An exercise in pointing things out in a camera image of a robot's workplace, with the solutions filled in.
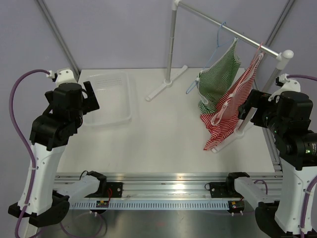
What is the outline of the green striped tank top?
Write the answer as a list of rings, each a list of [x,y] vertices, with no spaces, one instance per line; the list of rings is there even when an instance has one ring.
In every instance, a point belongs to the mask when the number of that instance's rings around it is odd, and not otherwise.
[[[221,97],[231,87],[241,61],[236,54],[238,39],[234,38],[225,54],[208,69],[203,69],[198,75],[199,108],[202,114],[216,111],[216,105]]]

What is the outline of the red striped tank top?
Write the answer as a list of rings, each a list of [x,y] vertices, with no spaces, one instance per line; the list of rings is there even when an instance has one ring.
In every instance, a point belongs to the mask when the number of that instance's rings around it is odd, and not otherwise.
[[[263,57],[264,53],[254,57],[247,70],[221,97],[216,105],[216,112],[200,115],[201,121],[211,134],[210,139],[204,146],[204,150],[208,151],[215,148],[234,133],[239,122],[238,108],[246,101],[252,89],[257,68]]]

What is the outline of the blue wire hanger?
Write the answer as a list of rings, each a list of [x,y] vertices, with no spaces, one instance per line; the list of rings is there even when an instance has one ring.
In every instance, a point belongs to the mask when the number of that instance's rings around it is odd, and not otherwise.
[[[216,48],[214,50],[214,52],[212,53],[211,57],[209,58],[209,60],[207,61],[207,63],[205,64],[205,66],[203,67],[203,70],[207,68],[207,66],[209,65],[210,61],[212,60],[213,56],[215,55],[215,53],[217,52],[217,50],[223,46],[225,46],[226,44],[228,43],[231,43],[232,40],[229,40],[229,41],[226,41],[225,43],[223,44],[220,44],[219,43],[219,33],[220,33],[220,30],[221,28],[226,25],[226,21],[222,22],[221,25],[219,26],[218,28],[218,31],[217,31],[217,39],[216,39]],[[191,85],[188,87],[188,89],[186,90],[186,95],[189,94],[195,87],[197,88],[198,87],[198,83],[199,83],[199,77],[197,76],[196,79],[191,83]]]

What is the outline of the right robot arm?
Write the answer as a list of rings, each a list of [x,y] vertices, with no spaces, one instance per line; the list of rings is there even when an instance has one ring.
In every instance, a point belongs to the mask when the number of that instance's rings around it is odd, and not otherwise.
[[[271,238],[314,238],[313,202],[317,187],[317,135],[309,130],[313,102],[308,95],[284,91],[277,96],[252,90],[238,109],[245,119],[256,109],[252,123],[267,128],[274,136],[282,164],[279,200],[260,191],[246,173],[230,173],[225,192],[240,194],[255,211],[258,227]]]

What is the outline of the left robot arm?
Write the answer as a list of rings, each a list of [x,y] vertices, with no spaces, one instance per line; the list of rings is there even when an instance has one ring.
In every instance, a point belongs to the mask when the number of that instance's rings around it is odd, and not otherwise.
[[[88,195],[106,194],[106,176],[90,171],[73,184],[53,189],[56,171],[69,138],[78,132],[83,116],[100,108],[90,81],[62,83],[45,93],[49,103],[32,123],[28,144],[31,162],[20,200],[8,213],[28,218],[37,228],[60,223],[70,206]]]

